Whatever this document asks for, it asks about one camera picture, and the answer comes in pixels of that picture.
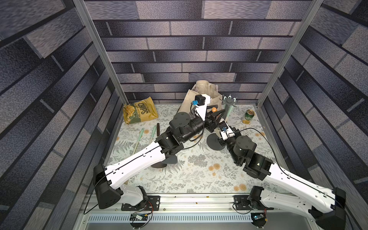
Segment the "grey utensil rack stand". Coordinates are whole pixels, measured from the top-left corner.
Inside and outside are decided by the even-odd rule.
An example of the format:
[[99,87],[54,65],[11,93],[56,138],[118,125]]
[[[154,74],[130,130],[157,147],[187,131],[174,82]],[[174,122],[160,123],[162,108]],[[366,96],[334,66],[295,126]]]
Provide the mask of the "grey utensil rack stand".
[[205,128],[211,132],[207,137],[207,145],[212,150],[222,150],[226,141],[235,137],[235,131],[228,125],[228,117],[235,107],[236,98],[224,96],[221,102],[225,106],[222,110],[213,109],[205,116]]

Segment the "mint handle cream spatula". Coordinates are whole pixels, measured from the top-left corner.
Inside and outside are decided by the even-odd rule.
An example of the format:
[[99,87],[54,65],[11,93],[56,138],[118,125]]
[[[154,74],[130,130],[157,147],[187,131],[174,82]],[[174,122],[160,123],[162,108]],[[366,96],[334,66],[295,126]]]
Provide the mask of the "mint handle cream spatula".
[[151,133],[151,137],[150,137],[150,141],[149,143],[152,143],[153,142],[153,139],[156,135],[156,129],[157,129],[157,126],[154,126],[153,129],[152,129],[152,133]]

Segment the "dark brown handle utensil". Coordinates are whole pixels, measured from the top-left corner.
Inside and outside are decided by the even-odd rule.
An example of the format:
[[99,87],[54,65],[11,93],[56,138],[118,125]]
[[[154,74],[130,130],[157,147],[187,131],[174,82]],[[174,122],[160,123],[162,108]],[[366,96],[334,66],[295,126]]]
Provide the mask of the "dark brown handle utensil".
[[[157,137],[160,136],[160,124],[157,123],[156,125],[156,132],[157,132]],[[162,169],[162,168],[165,168],[167,166],[166,163],[162,163],[162,162],[158,162],[156,164],[153,164],[151,167],[152,168],[156,168],[156,169]]]

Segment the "mint handle cream spoon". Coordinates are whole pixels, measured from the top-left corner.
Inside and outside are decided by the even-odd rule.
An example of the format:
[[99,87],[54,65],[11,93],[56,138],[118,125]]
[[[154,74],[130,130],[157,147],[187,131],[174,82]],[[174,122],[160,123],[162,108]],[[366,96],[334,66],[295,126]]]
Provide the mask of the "mint handle cream spoon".
[[140,133],[139,133],[138,139],[137,139],[136,144],[135,144],[135,147],[134,147],[134,149],[133,149],[133,154],[135,154],[135,153],[136,153],[136,151],[137,151],[137,147],[138,147],[139,142],[140,142],[140,140],[141,140],[141,138],[142,138],[142,136],[143,136],[144,130],[145,130],[145,128],[143,128],[143,129],[140,131]]

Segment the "mint handle cream slotted turner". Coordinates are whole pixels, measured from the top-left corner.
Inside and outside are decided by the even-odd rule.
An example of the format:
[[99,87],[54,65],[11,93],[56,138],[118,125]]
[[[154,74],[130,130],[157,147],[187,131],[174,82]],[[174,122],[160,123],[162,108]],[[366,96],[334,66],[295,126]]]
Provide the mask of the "mint handle cream slotted turner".
[[227,122],[231,112],[236,107],[236,98],[232,97],[231,95],[225,96],[222,100],[222,104],[224,105],[225,113],[224,113],[224,120]]

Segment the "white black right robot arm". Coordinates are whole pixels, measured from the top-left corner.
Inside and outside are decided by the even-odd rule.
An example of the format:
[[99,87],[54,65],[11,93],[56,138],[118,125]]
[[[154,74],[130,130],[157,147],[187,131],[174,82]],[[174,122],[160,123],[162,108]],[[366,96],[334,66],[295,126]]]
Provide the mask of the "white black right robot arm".
[[340,188],[329,189],[305,180],[255,152],[256,144],[240,131],[221,131],[219,143],[226,146],[234,163],[243,167],[252,178],[272,183],[288,191],[279,194],[254,186],[248,196],[252,209],[281,209],[310,218],[324,230],[346,227],[346,193]]

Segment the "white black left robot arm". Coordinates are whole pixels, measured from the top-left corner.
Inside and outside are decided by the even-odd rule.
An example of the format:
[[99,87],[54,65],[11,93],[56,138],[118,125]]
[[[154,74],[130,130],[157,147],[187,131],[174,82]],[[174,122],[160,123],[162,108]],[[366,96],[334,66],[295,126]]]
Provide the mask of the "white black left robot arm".
[[213,132],[224,112],[205,110],[202,117],[194,118],[186,112],[179,112],[170,121],[167,130],[146,148],[116,164],[97,165],[93,184],[99,209],[107,209],[119,201],[137,209],[144,208],[149,200],[144,188],[125,185],[125,181],[184,150],[183,144],[205,129]]

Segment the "beige canvas tote bag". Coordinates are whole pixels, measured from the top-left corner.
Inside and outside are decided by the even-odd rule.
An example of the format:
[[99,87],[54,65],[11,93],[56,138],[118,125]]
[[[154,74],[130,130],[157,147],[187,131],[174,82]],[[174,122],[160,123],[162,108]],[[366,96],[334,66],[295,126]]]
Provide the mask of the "beige canvas tote bag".
[[212,84],[206,80],[198,80],[192,89],[185,94],[184,101],[181,104],[179,112],[190,113],[190,104],[195,99],[196,95],[206,94],[210,96],[210,106],[218,106],[217,109],[222,109],[223,96],[219,93],[218,85]]

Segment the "green beer can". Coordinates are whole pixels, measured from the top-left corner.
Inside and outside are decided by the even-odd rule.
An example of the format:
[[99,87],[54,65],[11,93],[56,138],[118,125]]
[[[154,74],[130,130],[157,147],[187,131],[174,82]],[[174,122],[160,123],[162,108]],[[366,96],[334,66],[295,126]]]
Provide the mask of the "green beer can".
[[254,110],[248,109],[244,114],[244,119],[247,121],[251,121],[255,116]]

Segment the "yellow green chips bag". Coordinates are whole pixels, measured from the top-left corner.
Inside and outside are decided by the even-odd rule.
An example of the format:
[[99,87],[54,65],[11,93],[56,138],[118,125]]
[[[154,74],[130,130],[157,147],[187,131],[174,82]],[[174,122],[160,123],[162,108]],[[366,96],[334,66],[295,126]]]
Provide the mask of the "yellow green chips bag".
[[123,106],[124,122],[128,125],[155,120],[159,117],[151,97]]

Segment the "circuit board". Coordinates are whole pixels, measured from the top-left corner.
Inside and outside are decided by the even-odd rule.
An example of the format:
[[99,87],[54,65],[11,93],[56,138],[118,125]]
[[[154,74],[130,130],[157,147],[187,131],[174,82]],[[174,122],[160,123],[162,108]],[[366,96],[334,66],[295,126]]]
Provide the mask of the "circuit board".
[[147,221],[149,219],[149,213],[132,213],[130,215],[129,221],[136,222],[136,221]]
[[262,213],[251,213],[252,224],[258,229],[263,228],[266,225],[266,217]]

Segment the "left circuit board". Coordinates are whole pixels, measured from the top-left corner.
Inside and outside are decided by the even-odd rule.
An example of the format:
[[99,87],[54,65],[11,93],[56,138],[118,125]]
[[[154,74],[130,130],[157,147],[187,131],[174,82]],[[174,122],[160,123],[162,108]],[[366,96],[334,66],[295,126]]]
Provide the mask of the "left circuit board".
[[149,213],[132,213],[130,215],[129,221],[136,222],[136,221],[147,221],[149,219]]

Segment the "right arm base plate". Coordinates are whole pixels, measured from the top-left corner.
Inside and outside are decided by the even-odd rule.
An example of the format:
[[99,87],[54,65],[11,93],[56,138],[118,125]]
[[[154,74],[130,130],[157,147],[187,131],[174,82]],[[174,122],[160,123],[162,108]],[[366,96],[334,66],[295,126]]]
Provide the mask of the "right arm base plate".
[[248,195],[234,195],[233,203],[237,211],[249,211],[252,209]]

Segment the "aluminium rail frame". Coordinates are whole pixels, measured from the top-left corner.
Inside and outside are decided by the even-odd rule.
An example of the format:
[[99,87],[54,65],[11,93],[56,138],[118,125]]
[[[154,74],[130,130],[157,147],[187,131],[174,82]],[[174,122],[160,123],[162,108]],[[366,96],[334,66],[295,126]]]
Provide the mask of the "aluminium rail frame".
[[[159,203],[147,222],[154,223],[252,223],[249,211],[235,211],[234,194],[159,194]],[[131,211],[123,211],[120,200],[107,209],[99,209],[96,196],[85,199],[75,230],[85,230],[93,223],[129,224]]]

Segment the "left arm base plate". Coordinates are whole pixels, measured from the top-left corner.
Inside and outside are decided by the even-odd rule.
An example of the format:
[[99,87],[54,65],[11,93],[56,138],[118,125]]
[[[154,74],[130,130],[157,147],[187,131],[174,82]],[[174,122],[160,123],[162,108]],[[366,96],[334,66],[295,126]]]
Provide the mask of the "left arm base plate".
[[144,198],[138,205],[131,206],[129,204],[122,204],[122,211],[158,211],[160,208],[161,197],[159,195],[149,195]]

